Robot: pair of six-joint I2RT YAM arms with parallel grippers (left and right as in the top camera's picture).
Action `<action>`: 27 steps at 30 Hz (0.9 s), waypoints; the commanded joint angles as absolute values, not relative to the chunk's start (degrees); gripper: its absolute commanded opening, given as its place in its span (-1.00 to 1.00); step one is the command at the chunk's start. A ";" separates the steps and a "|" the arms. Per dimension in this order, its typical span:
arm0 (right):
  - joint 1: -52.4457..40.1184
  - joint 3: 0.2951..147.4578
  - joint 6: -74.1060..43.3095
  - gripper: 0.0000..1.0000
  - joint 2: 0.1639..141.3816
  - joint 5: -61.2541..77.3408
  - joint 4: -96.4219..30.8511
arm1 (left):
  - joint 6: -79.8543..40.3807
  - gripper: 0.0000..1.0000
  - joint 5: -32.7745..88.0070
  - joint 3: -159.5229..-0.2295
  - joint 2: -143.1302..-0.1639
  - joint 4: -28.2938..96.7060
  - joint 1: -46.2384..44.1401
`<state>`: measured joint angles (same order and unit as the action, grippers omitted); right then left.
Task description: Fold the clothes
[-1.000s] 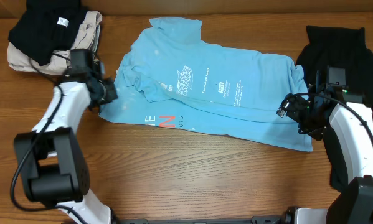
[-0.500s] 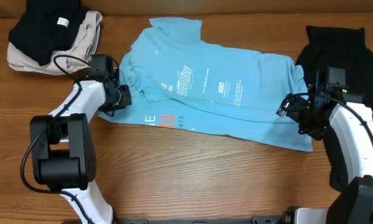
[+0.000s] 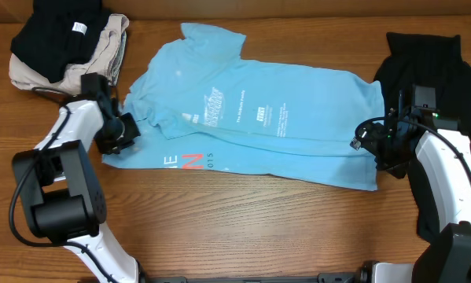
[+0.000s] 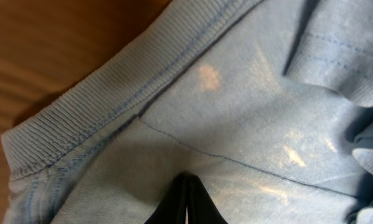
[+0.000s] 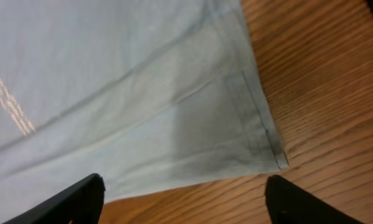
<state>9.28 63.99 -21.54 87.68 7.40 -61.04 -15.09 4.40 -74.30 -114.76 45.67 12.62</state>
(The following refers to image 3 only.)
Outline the light blue t-shirt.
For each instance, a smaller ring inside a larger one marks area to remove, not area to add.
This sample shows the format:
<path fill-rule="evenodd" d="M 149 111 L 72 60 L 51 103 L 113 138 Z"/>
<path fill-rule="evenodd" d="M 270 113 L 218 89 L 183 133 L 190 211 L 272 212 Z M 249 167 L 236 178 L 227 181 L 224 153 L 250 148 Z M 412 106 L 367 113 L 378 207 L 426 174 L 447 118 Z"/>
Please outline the light blue t-shirt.
<path fill-rule="evenodd" d="M 184 23 L 124 102 L 138 125 L 133 146 L 106 164 L 275 175 L 348 189 L 377 189 L 376 165 L 350 143 L 382 115 L 379 82 L 341 70 L 245 60 L 245 36 Z"/>

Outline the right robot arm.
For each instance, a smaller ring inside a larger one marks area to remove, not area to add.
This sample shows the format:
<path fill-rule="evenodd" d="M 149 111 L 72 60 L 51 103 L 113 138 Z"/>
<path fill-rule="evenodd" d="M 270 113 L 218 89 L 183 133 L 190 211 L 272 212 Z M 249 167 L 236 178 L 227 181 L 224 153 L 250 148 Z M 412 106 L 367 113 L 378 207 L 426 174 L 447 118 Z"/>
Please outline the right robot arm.
<path fill-rule="evenodd" d="M 408 179 L 418 235 L 429 243 L 415 263 L 369 263 L 356 280 L 471 282 L 471 145 L 459 122 L 372 118 L 357 126 L 351 147 L 374 154 L 377 169 Z"/>

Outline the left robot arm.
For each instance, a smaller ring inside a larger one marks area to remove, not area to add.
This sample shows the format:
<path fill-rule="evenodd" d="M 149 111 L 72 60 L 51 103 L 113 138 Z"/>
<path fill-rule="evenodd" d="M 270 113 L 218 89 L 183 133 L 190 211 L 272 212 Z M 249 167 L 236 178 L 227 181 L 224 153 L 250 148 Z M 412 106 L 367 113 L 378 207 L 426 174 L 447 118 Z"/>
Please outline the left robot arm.
<path fill-rule="evenodd" d="M 141 264 L 109 229 L 105 195 L 88 156 L 93 143 L 104 154 L 119 153 L 138 135 L 115 98 L 62 103 L 45 139 L 13 157 L 12 235 L 30 247 L 71 251 L 100 282 L 144 282 Z"/>

